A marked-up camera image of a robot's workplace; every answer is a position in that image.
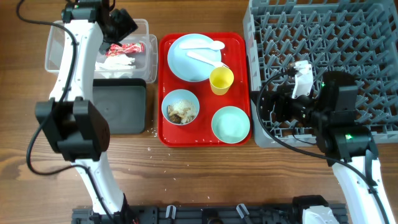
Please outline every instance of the light blue plate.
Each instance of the light blue plate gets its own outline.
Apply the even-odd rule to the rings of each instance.
[[[167,62],[171,71],[177,77],[187,82],[201,82],[209,78],[214,66],[187,56],[189,50],[200,54],[212,61],[221,61],[221,52],[211,49],[180,49],[183,42],[211,43],[213,40],[201,34],[188,34],[178,38],[170,47]]]
[[[220,141],[235,144],[249,134],[250,120],[243,110],[235,106],[225,106],[214,114],[211,129]]]

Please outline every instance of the black metal base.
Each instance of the black metal base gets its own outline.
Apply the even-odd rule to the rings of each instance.
[[[300,220],[292,220],[292,204],[270,204],[260,207],[247,207],[250,220],[253,224],[299,224]],[[330,204],[333,214],[340,224],[348,224],[347,209],[343,203]],[[139,217],[140,224],[172,224],[165,218],[166,208],[130,206],[131,210]],[[216,210],[218,218],[224,224],[242,224],[244,221],[236,211],[236,207],[177,207],[174,223],[176,224],[203,224],[203,214],[208,210]],[[74,209],[72,224],[94,224],[90,220],[91,209]]]

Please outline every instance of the light blue bowl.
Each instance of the light blue bowl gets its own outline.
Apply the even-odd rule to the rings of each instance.
[[[226,106],[214,114],[211,129],[220,141],[235,144],[249,134],[250,120],[243,110],[235,106]]]
[[[187,52],[193,51],[215,62],[221,61],[221,51],[211,49],[181,49],[180,44],[191,42],[196,44],[211,43],[210,37],[201,34],[188,34],[178,38],[167,53],[167,63],[175,76],[187,82],[201,82],[209,78],[214,66],[188,57]]]
[[[195,94],[193,94],[192,92],[190,92],[188,90],[174,90],[174,91],[171,91],[163,99],[163,102],[162,102],[162,114],[166,118],[166,120],[168,122],[172,123],[172,124],[175,124],[175,123],[171,122],[171,120],[169,118],[169,114],[167,113],[167,106],[175,103],[176,101],[180,101],[180,100],[191,101],[192,104],[195,106],[195,109],[197,111],[197,116],[199,114],[200,105],[199,105],[199,100],[195,96]],[[189,123],[186,123],[186,124],[175,124],[175,125],[181,125],[181,126],[182,125],[187,125],[187,124],[190,124],[192,121],[190,121]]]

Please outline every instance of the gray dish rack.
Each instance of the gray dish rack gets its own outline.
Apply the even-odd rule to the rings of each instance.
[[[251,91],[260,90],[269,77],[299,60],[313,65],[315,96],[324,72],[357,75],[356,121],[372,131],[377,143],[398,142],[398,15],[394,1],[298,1],[249,1],[243,27]],[[276,90],[283,82],[287,80],[281,77],[271,88]],[[262,130],[253,101],[251,109],[256,144],[280,147]],[[287,144],[309,146],[293,138],[296,120],[262,122]],[[315,142],[311,128],[297,128],[295,135]]]

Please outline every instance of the green light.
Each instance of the green light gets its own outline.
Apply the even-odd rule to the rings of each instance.
[[[350,135],[350,134],[346,134],[346,139],[347,140],[349,140],[349,139],[353,139],[354,137],[352,136],[352,135]]]

